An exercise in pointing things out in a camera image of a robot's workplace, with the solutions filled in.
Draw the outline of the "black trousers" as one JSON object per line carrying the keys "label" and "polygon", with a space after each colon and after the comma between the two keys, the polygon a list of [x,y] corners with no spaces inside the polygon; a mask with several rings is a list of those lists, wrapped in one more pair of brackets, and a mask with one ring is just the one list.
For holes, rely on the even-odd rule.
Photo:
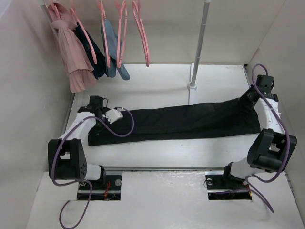
{"label": "black trousers", "polygon": [[182,140],[251,135],[260,132],[253,103],[240,97],[219,103],[199,103],[158,109],[123,111],[123,118],[97,123],[88,134],[89,146],[151,140]]}

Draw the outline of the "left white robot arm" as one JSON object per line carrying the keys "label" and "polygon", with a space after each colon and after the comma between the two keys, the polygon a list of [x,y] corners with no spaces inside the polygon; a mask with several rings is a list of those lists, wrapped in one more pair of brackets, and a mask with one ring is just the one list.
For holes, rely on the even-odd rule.
{"label": "left white robot arm", "polygon": [[69,129],[48,143],[49,176],[55,180],[90,180],[95,189],[105,187],[107,178],[103,166],[87,163],[83,149],[89,131],[104,121],[104,98],[91,96],[87,106],[80,107]]}

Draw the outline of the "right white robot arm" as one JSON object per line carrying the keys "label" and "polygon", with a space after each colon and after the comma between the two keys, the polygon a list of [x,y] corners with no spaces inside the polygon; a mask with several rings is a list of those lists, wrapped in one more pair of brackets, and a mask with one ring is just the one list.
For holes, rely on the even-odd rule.
{"label": "right white robot arm", "polygon": [[221,184],[231,188],[237,182],[245,181],[247,176],[275,172],[267,181],[274,181],[284,171],[296,147],[297,138],[289,135],[280,117],[278,97],[272,93],[274,78],[269,75],[258,75],[255,85],[251,86],[252,94],[247,98],[253,102],[258,114],[261,132],[251,145],[246,158],[231,162],[220,176]]}

